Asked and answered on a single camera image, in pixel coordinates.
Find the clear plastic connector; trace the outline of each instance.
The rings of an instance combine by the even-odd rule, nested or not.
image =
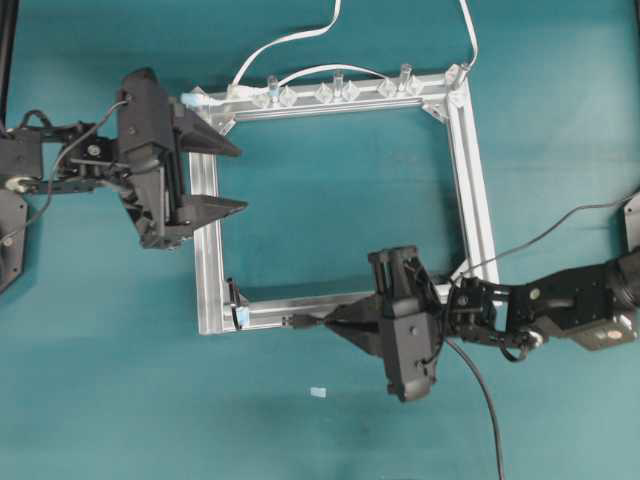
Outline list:
[[[424,88],[424,83],[418,80],[418,77],[415,75],[411,75],[411,78],[407,82],[406,92],[407,95],[411,95],[412,97],[417,97],[422,93],[422,89]]]
[[[408,63],[403,63],[400,67],[400,77],[398,78],[398,91],[404,92],[411,79],[411,70],[413,68]]]
[[[342,89],[344,88],[344,73],[342,70],[337,70],[333,74],[333,98],[336,100],[342,100]]]
[[[267,108],[271,104],[271,96],[268,93],[261,93],[251,97],[251,103],[258,108]]]
[[[316,90],[315,97],[321,103],[329,103],[331,100],[333,100],[333,91],[329,87],[327,87],[324,82],[322,82],[320,84],[320,88]]]
[[[378,85],[378,93],[385,98],[393,97],[398,91],[398,87],[390,79],[385,78],[380,85]]]
[[[280,96],[280,86],[278,85],[278,77],[275,75],[269,75],[267,78],[267,88],[269,89],[269,96],[271,97],[271,102],[274,105],[278,104],[279,96]]]
[[[284,107],[292,107],[298,100],[298,94],[293,88],[284,87],[280,92],[280,105]]]
[[[351,80],[347,82],[347,85],[342,89],[342,98],[347,102],[353,102],[360,95],[360,89]]]

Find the small white paper scrap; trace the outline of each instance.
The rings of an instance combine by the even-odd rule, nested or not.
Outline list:
[[[309,393],[312,397],[327,398],[327,389],[324,387],[311,387]]]

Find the wire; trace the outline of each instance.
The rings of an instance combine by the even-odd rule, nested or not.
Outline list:
[[[107,113],[105,113],[104,117],[102,117],[102,119],[98,123],[96,123],[93,127],[91,127],[85,133],[80,135],[76,140],[71,142],[64,149],[62,149],[62,151],[58,154],[58,158],[56,158],[55,162],[53,162],[53,167],[51,167],[51,174],[49,175],[49,180],[47,181],[47,200],[44,202],[44,205],[36,213],[34,213],[31,216],[31,218],[29,218],[29,220],[27,220],[24,224],[22,224],[20,227],[16,228],[12,232],[6,234],[5,236],[3,236],[2,239],[0,240],[0,246],[4,245],[4,243],[9,238],[11,238],[11,237],[17,235],[18,233],[22,232],[23,230],[25,230],[29,225],[31,225],[35,221],[37,221],[44,214],[44,212],[47,211],[47,209],[49,208],[49,205],[51,205],[51,199],[53,197],[53,178],[55,177],[56,171],[58,170],[58,166],[60,165],[60,162],[62,161],[62,159],[71,150],[76,148],[86,138],[88,138],[91,135],[93,135],[96,132],[96,130],[98,130],[105,123],[107,123],[107,120],[109,120],[109,117],[111,117],[111,115],[113,114],[113,112],[116,109],[120,108],[123,105],[126,105],[127,103],[129,103],[127,100],[122,100],[120,102],[116,102],[113,105],[111,105],[111,107],[109,107],[109,109],[107,110]]]
[[[463,63],[461,65],[460,73],[458,74],[458,78],[455,81],[455,86],[459,87],[466,80],[471,73],[476,61],[478,60],[478,37],[476,36],[476,29],[473,26],[473,17],[471,16],[471,11],[469,10],[469,4],[467,0],[460,0],[460,9],[462,10],[462,16],[464,17],[464,23],[467,26],[467,33],[469,34],[469,41],[471,42],[471,49],[473,50],[473,55],[471,57],[471,61],[469,63]]]
[[[20,125],[18,125],[18,128],[27,127],[29,125],[29,120],[31,119],[31,117],[37,117],[42,125],[46,128],[53,128],[51,120],[49,120],[49,117],[47,117],[47,115],[42,110],[29,110],[23,115],[22,121],[20,122]]]
[[[304,77],[306,75],[313,75],[314,73],[327,72],[331,70],[351,70],[354,72],[366,73],[368,75],[379,77],[379,78],[387,78],[386,75],[376,72],[375,70],[370,70],[364,67],[358,67],[357,65],[348,65],[343,63],[329,63],[327,65],[317,65],[315,67],[304,68],[302,70],[298,70],[295,73],[283,78],[280,82],[278,82],[279,87],[284,87],[287,83],[292,82],[300,77]]]
[[[462,16],[464,17],[464,23],[467,26],[467,32],[469,33],[469,41],[471,42],[471,48],[473,49],[473,56],[471,57],[471,61],[467,64],[467,73],[469,73],[478,60],[478,37],[476,36],[476,29],[473,26],[473,17],[471,16],[467,0],[460,0],[460,8],[462,9]]]
[[[331,28],[333,28],[335,23],[338,21],[338,17],[340,16],[340,8],[341,8],[341,6],[342,6],[342,0],[335,0],[334,5],[333,5],[333,17],[331,18],[331,22],[329,22],[328,25],[326,25],[326,26],[324,26],[322,28],[314,29],[314,30],[305,30],[305,31],[302,31],[302,32],[296,32],[296,33],[292,33],[292,34],[289,34],[289,35],[285,35],[284,37],[277,38],[276,40],[274,40],[274,41],[272,41],[270,43],[267,43],[266,45],[263,45],[258,50],[253,52],[244,61],[244,63],[240,67],[240,70],[238,70],[238,73],[236,73],[236,76],[233,78],[233,81],[231,82],[231,85],[236,86],[236,85],[240,84],[240,81],[242,80],[242,77],[244,76],[244,74],[247,71],[247,69],[251,66],[251,64],[258,57],[258,55],[260,55],[266,49],[268,49],[270,47],[273,47],[274,45],[278,45],[280,43],[292,42],[294,40],[302,40],[304,38],[319,37],[319,36],[324,35],[325,33],[327,33],[329,30],[331,30]]]
[[[484,398],[487,401],[487,407],[489,408],[489,414],[491,415],[491,425],[493,426],[493,441],[496,448],[496,463],[498,467],[498,478],[500,480],[504,480],[504,465],[502,460],[502,438],[500,437],[500,427],[498,426],[498,417],[496,415],[496,410],[493,406],[493,400],[491,400],[491,394],[489,393],[489,389],[484,382],[484,378],[482,378],[482,374],[471,357],[465,353],[465,351],[460,348],[458,344],[454,341],[447,339],[447,344],[464,360],[464,363],[471,369],[473,375],[478,380],[480,384],[480,388],[482,389],[482,393],[484,394]]]
[[[600,209],[600,208],[613,208],[613,207],[619,207],[620,205],[622,205],[623,203],[628,202],[629,200],[635,198],[636,196],[640,195],[640,192],[636,192],[636,193],[632,193],[631,195],[627,195],[626,197],[623,197],[619,200],[616,200],[614,202],[608,202],[608,203],[594,203],[594,204],[586,204],[586,205],[578,205],[577,207],[569,210],[567,213],[565,213],[562,218],[560,218],[560,220],[558,220],[556,223],[554,223],[553,225],[551,225],[549,228],[547,228],[544,232],[542,232],[539,235],[536,235],[535,237],[533,237],[531,240],[524,242],[523,244],[520,244],[518,246],[515,246],[513,248],[510,248],[509,250],[505,250],[504,252],[499,253],[498,255],[496,255],[495,257],[489,258],[487,260],[483,260],[482,262],[479,262],[471,267],[469,267],[467,270],[464,270],[463,272],[460,272],[458,274],[458,276],[453,280],[454,283],[456,283],[458,281],[458,279],[460,277],[462,277],[463,275],[466,275],[467,273],[472,272],[473,270],[475,270],[478,267],[482,267],[483,265],[486,265],[488,263],[491,262],[495,262],[496,260],[500,260],[501,258],[506,257],[507,255],[511,255],[513,253],[517,253],[520,252],[526,248],[529,248],[530,246],[532,246],[534,243],[539,242],[540,240],[542,240],[544,237],[546,237],[547,235],[549,235],[551,232],[553,232],[556,228],[558,228],[560,225],[562,225],[566,220],[569,219],[569,217],[571,217],[574,213],[577,213],[579,211],[582,210],[595,210],[595,209]]]

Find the white cable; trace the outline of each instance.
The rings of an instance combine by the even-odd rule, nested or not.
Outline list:
[[[278,82],[278,86],[284,87],[287,83],[292,82],[293,80],[296,80],[300,77],[304,77],[306,75],[313,75],[314,73],[327,72],[331,70],[351,70],[353,72],[366,73],[374,77],[380,77],[383,79],[387,78],[386,75],[383,75],[382,73],[378,73],[375,70],[370,70],[368,68],[358,67],[356,65],[347,65],[342,63],[330,63],[327,65],[317,65],[315,67],[304,68],[295,73],[292,73],[291,75],[280,80],[280,82]]]
[[[471,11],[469,11],[469,4],[467,3],[467,0],[460,0],[460,8],[462,9],[462,15],[464,16],[464,23],[467,25],[467,32],[469,32],[471,48],[473,48],[473,57],[467,65],[468,70],[471,70],[478,59],[478,37],[476,37],[476,29],[473,26],[473,19],[471,17]]]
[[[462,16],[464,17],[464,23],[467,26],[467,33],[469,34],[469,41],[471,42],[471,48],[473,49],[473,56],[469,63],[463,63],[458,78],[454,82],[454,87],[458,88],[469,76],[469,72],[476,64],[478,60],[478,37],[476,37],[476,29],[473,26],[473,18],[471,17],[471,11],[469,10],[469,4],[467,0],[460,0],[460,8],[462,9]]]
[[[240,84],[240,80],[242,80],[242,77],[244,76],[249,66],[251,66],[256,57],[264,52],[267,48],[278,45],[279,43],[291,42],[293,40],[302,40],[304,38],[319,37],[320,35],[324,35],[325,33],[327,33],[335,25],[336,21],[338,21],[338,17],[340,16],[341,4],[342,0],[335,0],[333,6],[333,18],[327,26],[317,28],[315,30],[305,30],[304,32],[296,32],[290,35],[285,35],[284,37],[280,37],[271,43],[263,45],[258,50],[253,52],[251,55],[249,55],[249,58],[244,61],[242,67],[240,67],[240,70],[238,70],[238,73],[236,73],[236,76],[233,78],[233,82],[231,82],[231,85],[235,86]]]

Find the screw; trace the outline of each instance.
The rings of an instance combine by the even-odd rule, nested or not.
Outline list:
[[[100,155],[100,153],[102,153],[102,150],[98,145],[89,145],[89,147],[87,148],[87,153],[92,157],[97,157],[98,155]]]

